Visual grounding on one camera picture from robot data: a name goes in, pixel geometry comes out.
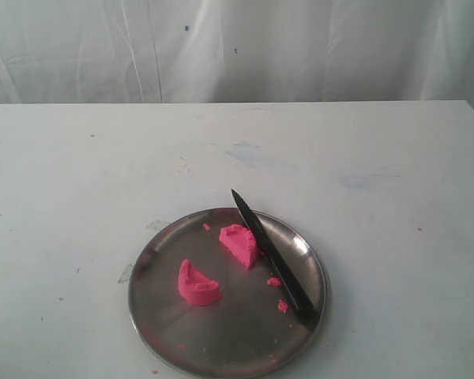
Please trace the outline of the pink clay half piece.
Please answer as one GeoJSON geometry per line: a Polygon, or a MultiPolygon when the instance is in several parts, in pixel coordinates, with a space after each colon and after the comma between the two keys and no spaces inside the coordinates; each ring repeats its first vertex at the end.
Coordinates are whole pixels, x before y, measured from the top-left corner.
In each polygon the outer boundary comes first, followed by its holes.
{"type": "Polygon", "coordinates": [[[246,269],[253,266],[258,258],[258,245],[253,233],[239,224],[232,224],[220,229],[220,242],[231,255],[246,269]]]}

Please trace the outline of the pink clay lump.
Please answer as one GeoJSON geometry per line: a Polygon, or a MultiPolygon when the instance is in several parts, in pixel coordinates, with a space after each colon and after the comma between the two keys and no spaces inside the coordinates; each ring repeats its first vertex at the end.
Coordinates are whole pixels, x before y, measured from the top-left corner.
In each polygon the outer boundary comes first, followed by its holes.
{"type": "Polygon", "coordinates": [[[222,297],[220,284],[199,272],[188,259],[179,268],[178,292],[192,306],[209,306],[222,297]]]}

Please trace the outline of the black kitchen knife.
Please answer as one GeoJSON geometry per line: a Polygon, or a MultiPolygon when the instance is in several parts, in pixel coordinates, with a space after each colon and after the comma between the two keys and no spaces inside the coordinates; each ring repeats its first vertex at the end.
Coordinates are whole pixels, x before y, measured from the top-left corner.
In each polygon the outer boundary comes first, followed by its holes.
{"type": "Polygon", "coordinates": [[[284,293],[298,321],[307,328],[315,328],[318,314],[302,285],[268,236],[260,219],[234,189],[231,189],[231,194],[243,221],[254,235],[258,248],[267,256],[273,270],[282,281],[284,293]]]}

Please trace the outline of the pink crumb near knife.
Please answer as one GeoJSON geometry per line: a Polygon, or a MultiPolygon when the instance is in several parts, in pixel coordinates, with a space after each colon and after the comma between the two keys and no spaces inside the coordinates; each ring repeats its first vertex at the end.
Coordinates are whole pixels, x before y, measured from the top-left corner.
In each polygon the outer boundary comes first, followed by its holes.
{"type": "Polygon", "coordinates": [[[267,280],[267,284],[270,286],[270,287],[281,287],[282,286],[282,282],[279,278],[277,277],[271,277],[267,280]]]}

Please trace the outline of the round steel plate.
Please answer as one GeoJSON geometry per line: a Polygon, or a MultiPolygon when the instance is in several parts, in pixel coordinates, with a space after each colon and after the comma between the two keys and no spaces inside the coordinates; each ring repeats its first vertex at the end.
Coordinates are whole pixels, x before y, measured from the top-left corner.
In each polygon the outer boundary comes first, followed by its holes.
{"type": "Polygon", "coordinates": [[[159,231],[139,255],[130,277],[131,320],[144,344],[162,361],[197,377],[253,378],[285,366],[311,345],[327,307],[324,267],[293,228],[265,213],[259,219],[309,296],[318,314],[315,328],[302,325],[292,310],[278,310],[285,296],[267,284],[273,270],[266,258],[246,269],[220,242],[222,227],[241,222],[239,211],[206,209],[159,231]],[[185,259],[220,284],[218,302],[192,306],[181,297],[177,283],[185,259]]]}

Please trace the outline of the pink crumb lower right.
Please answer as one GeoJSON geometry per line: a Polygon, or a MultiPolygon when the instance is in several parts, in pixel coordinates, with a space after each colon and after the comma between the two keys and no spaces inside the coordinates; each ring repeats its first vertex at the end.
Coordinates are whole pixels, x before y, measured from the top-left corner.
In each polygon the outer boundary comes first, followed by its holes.
{"type": "Polygon", "coordinates": [[[285,301],[280,300],[277,304],[277,308],[281,313],[286,314],[288,311],[288,304],[285,301]]]}

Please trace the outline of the white backdrop curtain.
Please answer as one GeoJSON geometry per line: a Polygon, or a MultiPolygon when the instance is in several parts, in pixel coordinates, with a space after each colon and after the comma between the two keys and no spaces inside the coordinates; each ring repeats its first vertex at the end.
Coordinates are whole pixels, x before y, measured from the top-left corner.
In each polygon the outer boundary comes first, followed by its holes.
{"type": "Polygon", "coordinates": [[[0,103],[464,99],[474,1],[0,1],[0,103]]]}

